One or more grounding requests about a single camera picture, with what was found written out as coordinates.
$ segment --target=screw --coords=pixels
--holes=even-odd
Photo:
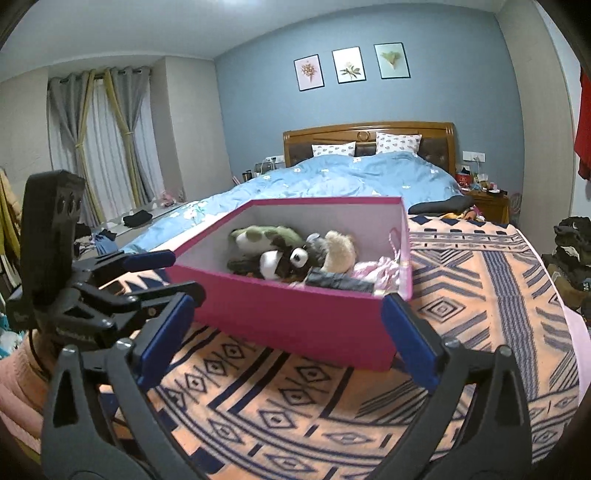
[[[57,199],[57,213],[63,212],[65,205],[66,199],[60,195],[60,197]]]
[[[119,350],[127,350],[128,348],[131,348],[133,343],[128,338],[122,338],[121,340],[117,340],[116,345]]]
[[[511,348],[509,348],[506,345],[501,345],[499,347],[499,353],[503,356],[511,356],[513,354],[513,351],[511,351]]]
[[[460,340],[457,338],[450,338],[445,340],[443,343],[447,348],[458,348],[460,346]]]

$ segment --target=blue bedsheet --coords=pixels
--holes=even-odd
[[[408,152],[370,157],[324,155],[269,172],[220,193],[183,205],[127,245],[126,252],[151,250],[200,223],[205,215],[230,212],[252,199],[395,196],[406,208],[461,194],[454,178]]]

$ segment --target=blue wall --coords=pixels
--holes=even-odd
[[[374,44],[403,42],[410,79],[382,80]],[[338,84],[332,50],[359,46],[367,81]],[[300,92],[293,61],[319,54],[324,88]],[[524,134],[515,72],[493,14],[445,5],[385,5],[301,22],[216,59],[234,174],[283,153],[282,133],[379,120],[451,121],[481,171],[521,191]]]

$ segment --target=red box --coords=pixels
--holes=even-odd
[[[402,298],[412,296],[407,215],[399,197],[339,197],[252,200],[185,242],[168,269],[172,282],[194,280],[207,299],[195,311],[199,323],[259,345],[319,361],[376,371],[390,368],[396,348],[382,324],[381,298],[326,288],[292,288],[233,275],[229,258],[240,252],[229,239],[234,229],[284,225],[303,238],[329,230],[351,234],[358,261],[392,257],[389,233],[400,239]]]

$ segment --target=patterned blanket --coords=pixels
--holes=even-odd
[[[512,226],[422,216],[410,220],[412,307],[441,335],[515,352],[530,407],[534,459],[577,407],[570,334],[550,279]],[[162,272],[125,277],[131,290]],[[436,456],[453,445],[473,391],[466,387]],[[369,372],[319,363],[195,326],[162,384],[160,419],[214,479],[362,479],[426,399],[404,364]]]

